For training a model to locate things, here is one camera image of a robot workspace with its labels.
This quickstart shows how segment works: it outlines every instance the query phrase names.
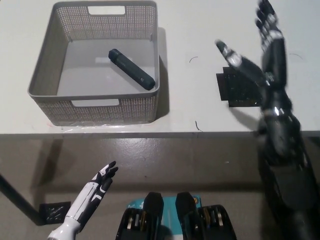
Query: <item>black cylindrical object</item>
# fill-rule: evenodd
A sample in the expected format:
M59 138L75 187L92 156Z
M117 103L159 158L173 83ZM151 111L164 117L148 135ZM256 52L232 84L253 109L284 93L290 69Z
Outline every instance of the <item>black cylindrical object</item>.
M155 86L156 82L150 75L117 49L109 51L109 59L144 89L151 90Z
M286 240L319 240L320 214L318 207L297 211L279 222Z

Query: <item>white robotic hand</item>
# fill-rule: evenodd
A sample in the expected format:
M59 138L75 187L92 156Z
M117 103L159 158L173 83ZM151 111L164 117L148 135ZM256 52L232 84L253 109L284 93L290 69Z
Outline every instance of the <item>white robotic hand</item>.
M113 161L103 167L84 186L66 214L63 224L50 233L48 240L76 239L76 234L85 227L109 189L112 177L118 170L118 167L114 167L115 165L116 162Z

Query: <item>robotic finger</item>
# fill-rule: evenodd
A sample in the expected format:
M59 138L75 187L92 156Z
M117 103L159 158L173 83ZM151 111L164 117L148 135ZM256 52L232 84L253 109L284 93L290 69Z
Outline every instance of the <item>robotic finger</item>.
M223 41L217 40L215 41L215 44L230 67L243 74L259 87L264 86L266 78L260 67L229 48Z
M64 223L50 233L48 240L76 238L76 234L85 227L112 184L112 177L118 170L115 165L116 162L113 161L104 166L91 181L87 182L66 214Z

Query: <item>white table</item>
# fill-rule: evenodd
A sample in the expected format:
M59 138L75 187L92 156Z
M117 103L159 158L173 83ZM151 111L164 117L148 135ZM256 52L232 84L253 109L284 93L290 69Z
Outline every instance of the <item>white table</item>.
M102 127L53 126L27 93L56 1L0 2L2 138L214 136L248 133L255 128L260 114L257 107L232 112L220 100L216 74L222 73L227 64L214 41L222 39L260 64L260 36L254 22L256 0L157 0L160 56L168 72L169 113L150 124ZM287 91L294 114L305 135L318 135L320 1L271 2L286 38Z

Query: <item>table leg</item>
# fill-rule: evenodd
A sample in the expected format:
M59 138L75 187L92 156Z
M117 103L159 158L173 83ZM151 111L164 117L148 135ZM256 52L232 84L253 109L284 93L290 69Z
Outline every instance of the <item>table leg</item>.
M37 226L45 225L46 220L21 196L0 174L0 192L2 192L18 209L20 209Z

